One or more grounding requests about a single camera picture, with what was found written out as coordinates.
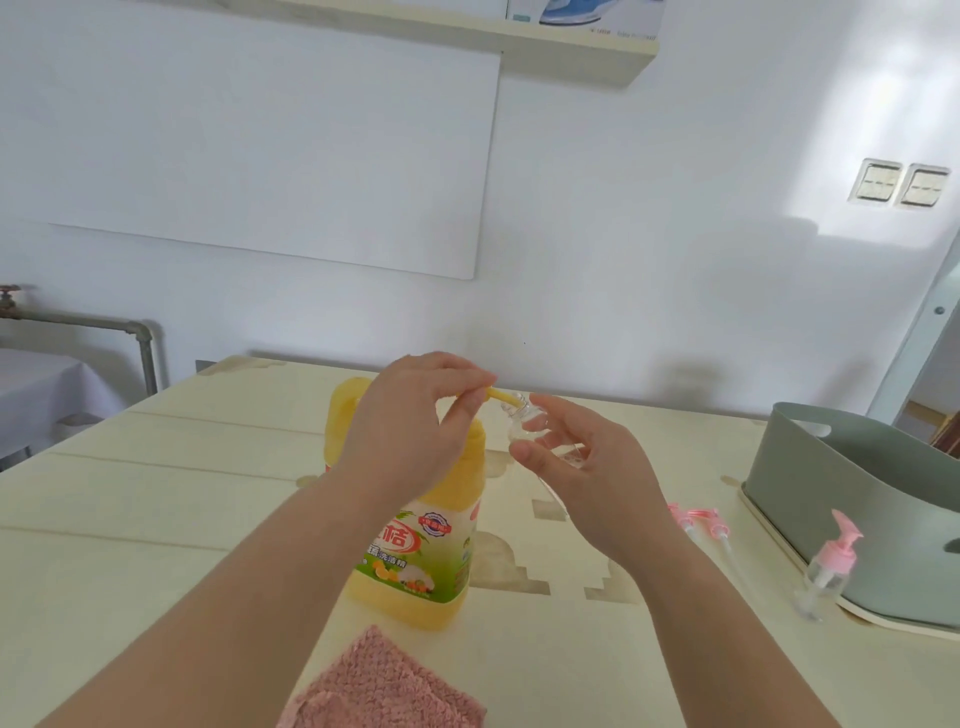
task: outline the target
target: pink pump dispenser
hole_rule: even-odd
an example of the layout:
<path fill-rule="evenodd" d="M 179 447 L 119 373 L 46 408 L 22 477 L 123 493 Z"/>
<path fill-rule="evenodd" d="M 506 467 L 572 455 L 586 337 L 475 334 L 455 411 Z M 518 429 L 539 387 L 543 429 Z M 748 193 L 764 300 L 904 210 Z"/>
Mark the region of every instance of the pink pump dispenser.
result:
<path fill-rule="evenodd" d="M 863 537 L 853 521 L 840 511 L 834 509 L 832 514 L 840 526 L 840 538 L 827 541 L 810 560 L 804 574 L 804 585 L 794 593 L 797 611 L 811 621 L 821 621 L 818 610 L 820 604 L 825 599 L 836 601 L 847 586 L 850 572 L 856 564 L 853 542 Z"/>

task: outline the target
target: metal pipe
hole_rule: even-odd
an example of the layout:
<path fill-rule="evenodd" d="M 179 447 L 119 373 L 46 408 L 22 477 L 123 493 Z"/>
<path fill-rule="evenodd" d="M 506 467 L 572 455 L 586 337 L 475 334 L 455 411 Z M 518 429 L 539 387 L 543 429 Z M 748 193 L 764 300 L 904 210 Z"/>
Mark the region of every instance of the metal pipe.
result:
<path fill-rule="evenodd" d="M 154 336 L 146 324 L 139 321 L 124 321 L 109 319 L 101 316 L 83 316 L 75 313 L 60 313 L 57 311 L 32 311 L 20 308 L 13 301 L 11 291 L 19 290 L 18 286 L 0 286 L 0 319 L 8 321 L 40 321 L 44 324 L 66 324 L 68 326 L 88 328 L 108 328 L 114 331 L 124 331 L 136 337 L 140 344 L 140 362 L 143 365 L 143 380 L 147 387 L 147 396 L 155 395 L 156 369 L 154 369 L 154 350 L 151 342 Z"/>

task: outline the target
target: forearm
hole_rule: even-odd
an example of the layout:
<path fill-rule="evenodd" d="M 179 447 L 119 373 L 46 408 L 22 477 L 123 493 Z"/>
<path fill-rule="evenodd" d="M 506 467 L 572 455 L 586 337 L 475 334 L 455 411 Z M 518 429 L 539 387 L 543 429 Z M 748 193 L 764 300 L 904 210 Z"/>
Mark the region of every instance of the forearm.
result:
<path fill-rule="evenodd" d="M 298 491 L 40 726 L 274 726 L 380 510 L 335 473 Z"/>
<path fill-rule="evenodd" d="M 636 553 L 642 558 L 627 568 L 650 609 L 689 728 L 836 728 L 736 589 L 683 533 Z"/>

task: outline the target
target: light switch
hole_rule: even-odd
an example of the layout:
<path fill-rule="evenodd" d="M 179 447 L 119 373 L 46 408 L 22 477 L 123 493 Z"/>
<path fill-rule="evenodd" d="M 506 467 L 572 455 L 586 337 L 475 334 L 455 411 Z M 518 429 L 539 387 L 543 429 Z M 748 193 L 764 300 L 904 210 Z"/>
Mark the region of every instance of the light switch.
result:
<path fill-rule="evenodd" d="M 947 184 L 949 172 L 945 169 L 911 167 L 913 176 L 903 187 L 900 204 L 912 207 L 933 207 Z"/>
<path fill-rule="evenodd" d="M 860 176 L 851 197 L 857 200 L 874 200 L 885 203 L 894 196 L 903 167 L 893 161 L 867 159 L 860 169 Z"/>

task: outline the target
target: cardboard box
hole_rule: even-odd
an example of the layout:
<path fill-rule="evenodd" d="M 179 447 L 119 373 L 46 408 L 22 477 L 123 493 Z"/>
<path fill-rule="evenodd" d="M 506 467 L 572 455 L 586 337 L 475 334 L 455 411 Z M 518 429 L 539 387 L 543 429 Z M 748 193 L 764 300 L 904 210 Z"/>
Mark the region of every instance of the cardboard box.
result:
<path fill-rule="evenodd" d="M 653 40 L 660 32 L 664 5 L 664 0 L 510 0 L 507 19 Z"/>

